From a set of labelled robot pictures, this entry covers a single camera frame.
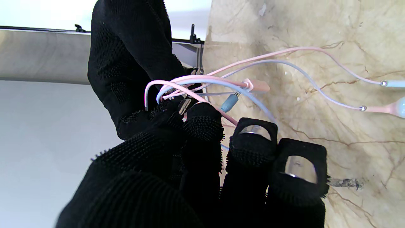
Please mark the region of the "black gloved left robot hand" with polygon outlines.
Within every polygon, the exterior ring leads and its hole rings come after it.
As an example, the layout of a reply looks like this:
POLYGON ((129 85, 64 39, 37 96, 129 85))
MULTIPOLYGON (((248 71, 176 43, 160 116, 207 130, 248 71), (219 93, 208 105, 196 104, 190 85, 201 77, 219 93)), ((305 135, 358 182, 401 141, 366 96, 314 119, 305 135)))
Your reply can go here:
POLYGON ((275 123, 241 118, 222 171, 221 114, 177 102, 138 111, 124 142, 92 158, 57 228, 323 228, 324 146, 277 139, 275 123))

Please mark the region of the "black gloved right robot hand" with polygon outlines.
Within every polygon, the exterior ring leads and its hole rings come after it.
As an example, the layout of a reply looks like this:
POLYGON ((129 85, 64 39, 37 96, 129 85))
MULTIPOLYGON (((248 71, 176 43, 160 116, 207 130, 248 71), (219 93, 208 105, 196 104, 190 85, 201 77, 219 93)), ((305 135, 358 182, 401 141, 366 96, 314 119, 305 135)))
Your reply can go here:
POLYGON ((197 69, 172 52, 171 24, 163 0, 98 0, 91 19, 87 77, 122 140, 138 131, 144 91, 197 69))

